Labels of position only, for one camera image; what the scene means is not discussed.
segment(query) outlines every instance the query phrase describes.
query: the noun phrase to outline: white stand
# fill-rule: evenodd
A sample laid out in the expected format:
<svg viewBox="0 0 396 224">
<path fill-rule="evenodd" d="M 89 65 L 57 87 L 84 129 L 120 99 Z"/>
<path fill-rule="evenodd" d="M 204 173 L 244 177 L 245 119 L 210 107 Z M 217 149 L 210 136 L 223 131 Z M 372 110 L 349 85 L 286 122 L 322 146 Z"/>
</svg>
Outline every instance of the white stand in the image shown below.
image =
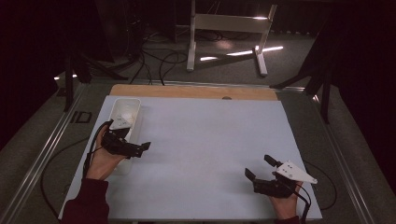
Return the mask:
<svg viewBox="0 0 396 224">
<path fill-rule="evenodd" d="M 187 71 L 192 72 L 194 70 L 196 48 L 196 42 L 194 40 L 195 29 L 221 30 L 262 34 L 262 39 L 260 40 L 259 46 L 256 46 L 253 52 L 257 57 L 260 75 L 264 77 L 267 76 L 268 73 L 265 66 L 264 57 L 262 56 L 262 50 L 264 49 L 265 41 L 270 32 L 275 12 L 276 5 L 272 5 L 268 18 L 260 19 L 252 17 L 196 14 L 195 0 L 191 0 L 191 37 L 189 57 L 187 60 Z"/>
</svg>

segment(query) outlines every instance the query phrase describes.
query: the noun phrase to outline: metal frame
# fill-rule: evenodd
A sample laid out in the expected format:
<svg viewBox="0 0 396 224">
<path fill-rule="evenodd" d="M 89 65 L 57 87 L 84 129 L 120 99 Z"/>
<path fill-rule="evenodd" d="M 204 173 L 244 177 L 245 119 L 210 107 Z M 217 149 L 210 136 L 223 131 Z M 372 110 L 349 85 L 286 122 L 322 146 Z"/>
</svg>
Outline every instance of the metal frame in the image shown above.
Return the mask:
<svg viewBox="0 0 396 224">
<path fill-rule="evenodd" d="M 189 56 L 187 60 L 187 71 L 192 72 L 194 70 L 196 49 L 195 29 L 221 30 L 262 34 L 260 43 L 258 46 L 253 48 L 253 52 L 256 54 L 260 75 L 264 77 L 267 76 L 268 72 L 265 66 L 264 57 L 262 55 L 262 50 L 264 49 L 265 41 L 267 40 L 268 34 L 270 32 L 275 12 L 276 5 L 272 5 L 268 18 L 260 20 L 252 17 L 196 14 L 195 0 L 191 0 L 191 36 Z"/>
<path fill-rule="evenodd" d="M 268 86 L 263 85 L 246 85 L 246 84 L 214 84 L 214 83 L 197 83 L 197 82 L 169 82 L 169 85 L 184 85 L 184 86 L 213 86 L 213 87 L 250 87 L 250 88 L 269 88 Z M 36 181 L 41 175 L 41 172 L 44 166 L 48 163 L 50 156 L 52 155 L 54 149 L 56 148 L 59 140 L 61 139 L 67 124 L 72 118 L 73 111 L 78 106 L 79 99 L 84 92 L 86 85 L 81 85 L 75 97 L 76 101 L 72 104 L 70 110 L 65 112 L 63 116 L 60 118 L 57 126 L 53 130 L 51 136 L 49 137 L 47 144 L 42 148 L 39 156 L 36 158 L 34 164 L 31 166 L 29 171 L 27 172 L 25 178 L 22 180 L 21 185 L 17 189 L 13 199 L 9 203 L 8 207 L 0 216 L 0 223 L 12 223 L 17 218 L 20 213 L 22 207 L 24 206 L 27 198 L 29 197 L 33 187 L 35 186 Z M 296 87 L 287 87 L 283 90 L 274 90 L 276 92 L 294 92 L 304 94 L 304 88 L 296 88 Z M 319 100 L 317 96 L 314 96 L 311 103 L 314 105 L 318 115 L 319 112 Z M 340 171 L 340 175 L 344 180 L 346 190 L 349 193 L 352 203 L 355 206 L 356 212 L 361 220 L 361 223 L 375 223 L 375 219 L 370 208 L 367 206 L 366 201 L 361 193 L 361 189 L 351 173 L 348 163 L 344 159 L 342 149 L 337 144 L 335 137 L 333 135 L 333 130 L 331 126 L 324 121 L 322 121 L 323 128 L 325 133 L 327 134 L 327 138 L 330 140 L 332 145 L 332 156 L 336 163 L 337 168 Z"/>
</svg>

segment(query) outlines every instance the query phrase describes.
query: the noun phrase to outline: small white box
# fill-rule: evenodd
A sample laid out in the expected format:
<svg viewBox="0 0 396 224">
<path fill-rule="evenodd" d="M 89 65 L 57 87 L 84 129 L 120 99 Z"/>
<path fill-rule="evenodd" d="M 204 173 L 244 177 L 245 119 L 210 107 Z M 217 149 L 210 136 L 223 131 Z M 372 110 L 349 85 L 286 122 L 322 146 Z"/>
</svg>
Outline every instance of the small white box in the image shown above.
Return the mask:
<svg viewBox="0 0 396 224">
<path fill-rule="evenodd" d="M 139 113 L 140 100 L 135 98 L 119 98 L 113 105 L 111 110 L 110 119 L 113 123 L 110 126 L 111 130 L 119 128 L 130 127 L 130 131 L 125 136 L 125 140 L 132 144 L 138 144 L 140 133 L 140 126 L 142 115 Z M 131 171 L 132 159 L 122 160 L 119 165 L 114 169 L 113 175 L 128 175 Z"/>
</svg>

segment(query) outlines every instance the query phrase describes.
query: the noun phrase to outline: white table surface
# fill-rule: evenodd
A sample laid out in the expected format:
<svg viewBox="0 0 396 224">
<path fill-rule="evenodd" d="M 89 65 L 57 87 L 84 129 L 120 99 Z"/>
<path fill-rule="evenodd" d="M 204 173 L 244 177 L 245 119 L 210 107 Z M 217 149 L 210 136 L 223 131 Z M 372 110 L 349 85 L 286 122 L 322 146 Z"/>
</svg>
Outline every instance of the white table surface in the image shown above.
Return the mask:
<svg viewBox="0 0 396 224">
<path fill-rule="evenodd" d="M 108 120 L 118 98 L 107 96 L 92 131 Z M 110 219 L 241 221 L 274 218 L 265 195 L 253 192 L 245 168 L 257 178 L 274 179 L 274 167 L 263 160 L 304 165 L 279 101 L 136 97 L 143 122 L 139 143 L 151 142 L 142 158 L 132 160 L 128 175 L 112 175 L 107 191 Z M 66 200 L 77 196 L 82 164 Z M 321 218 L 311 185 L 307 218 Z M 304 203 L 299 200 L 298 213 Z"/>
</svg>

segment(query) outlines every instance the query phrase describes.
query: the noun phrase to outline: human hand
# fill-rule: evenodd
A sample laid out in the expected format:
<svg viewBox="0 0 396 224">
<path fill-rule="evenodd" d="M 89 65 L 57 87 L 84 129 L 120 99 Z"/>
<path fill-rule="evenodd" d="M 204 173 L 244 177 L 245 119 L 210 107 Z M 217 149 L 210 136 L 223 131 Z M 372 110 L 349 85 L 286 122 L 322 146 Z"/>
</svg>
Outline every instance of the human hand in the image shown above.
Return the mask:
<svg viewBox="0 0 396 224">
<path fill-rule="evenodd" d="M 96 150 L 93 152 L 91 166 L 88 169 L 86 178 L 105 180 L 111 175 L 120 161 L 126 158 L 125 156 L 110 154 L 102 147 L 102 138 L 107 127 L 107 125 L 104 126 L 96 138 Z"/>
<path fill-rule="evenodd" d="M 297 186 L 295 191 L 298 192 L 300 190 L 300 186 L 303 182 L 297 182 Z M 273 205 L 276 217 L 279 220 L 288 219 L 297 216 L 297 199 L 298 196 L 296 194 L 291 194 L 289 198 L 275 198 L 275 197 L 268 197 Z"/>
</svg>

